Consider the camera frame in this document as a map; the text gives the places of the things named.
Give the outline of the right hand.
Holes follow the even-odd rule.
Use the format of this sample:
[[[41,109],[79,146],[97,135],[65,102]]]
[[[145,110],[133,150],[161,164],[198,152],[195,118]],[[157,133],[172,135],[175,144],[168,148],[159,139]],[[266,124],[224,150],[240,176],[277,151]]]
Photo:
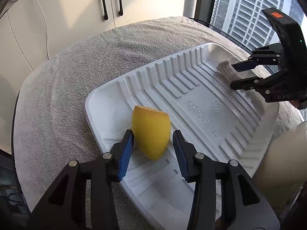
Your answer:
[[[289,101],[289,102],[290,102],[290,104],[291,104],[292,106],[294,106],[295,108],[299,108],[299,107],[300,107],[300,103],[299,103],[298,100],[292,100],[292,101]]]

